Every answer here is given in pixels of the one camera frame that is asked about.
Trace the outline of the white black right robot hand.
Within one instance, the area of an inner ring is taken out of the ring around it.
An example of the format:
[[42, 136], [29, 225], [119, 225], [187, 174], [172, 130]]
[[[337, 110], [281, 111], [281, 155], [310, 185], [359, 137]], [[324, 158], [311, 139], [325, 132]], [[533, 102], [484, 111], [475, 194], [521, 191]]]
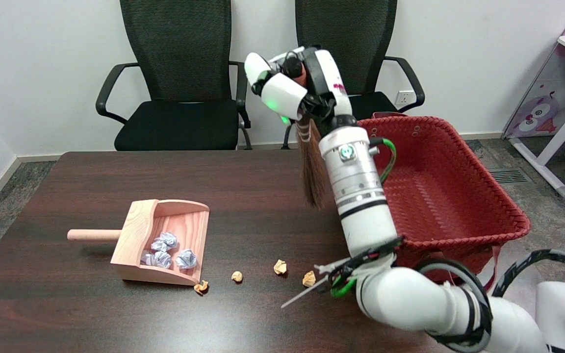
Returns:
[[337, 126], [333, 118], [353, 114], [338, 66], [320, 46], [298, 47], [270, 60], [249, 53], [244, 69], [253, 93], [283, 118], [309, 116], [330, 131]]

